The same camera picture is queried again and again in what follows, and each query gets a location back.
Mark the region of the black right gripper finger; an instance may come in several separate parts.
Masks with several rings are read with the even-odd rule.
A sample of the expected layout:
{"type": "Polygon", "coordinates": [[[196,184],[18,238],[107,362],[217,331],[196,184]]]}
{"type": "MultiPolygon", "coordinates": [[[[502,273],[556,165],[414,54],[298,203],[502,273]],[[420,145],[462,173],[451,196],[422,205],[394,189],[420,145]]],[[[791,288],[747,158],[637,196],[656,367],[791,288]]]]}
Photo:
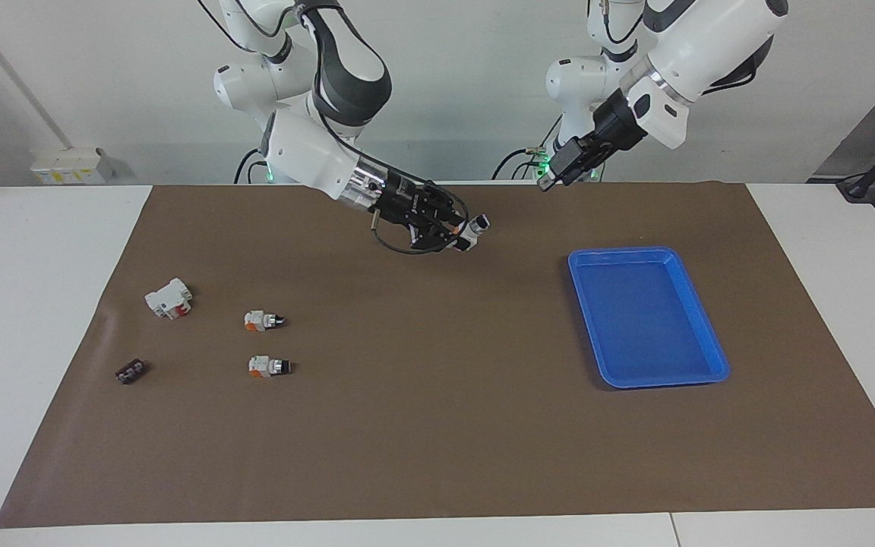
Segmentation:
{"type": "Polygon", "coordinates": [[[438,227],[409,227],[412,251],[440,252],[444,249],[454,249],[461,252],[469,251],[469,240],[463,239],[460,232],[464,224],[453,228],[438,227]]]}
{"type": "Polygon", "coordinates": [[[468,205],[451,190],[434,182],[426,183],[426,201],[434,218],[448,225],[466,224],[472,219],[468,205]]]}

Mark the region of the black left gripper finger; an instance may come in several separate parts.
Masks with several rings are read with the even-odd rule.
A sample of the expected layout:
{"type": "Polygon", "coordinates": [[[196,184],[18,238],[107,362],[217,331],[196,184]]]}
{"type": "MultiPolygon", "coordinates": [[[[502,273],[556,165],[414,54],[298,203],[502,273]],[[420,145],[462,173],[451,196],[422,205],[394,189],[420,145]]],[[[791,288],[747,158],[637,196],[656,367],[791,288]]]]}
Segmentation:
{"type": "Polygon", "coordinates": [[[579,138],[573,136],[550,157],[544,174],[539,176],[539,190],[550,191],[556,185],[569,186],[579,180],[579,155],[579,138]]]}
{"type": "Polygon", "coordinates": [[[597,135],[579,138],[579,177],[583,177],[601,165],[604,160],[604,139],[597,135]]]}

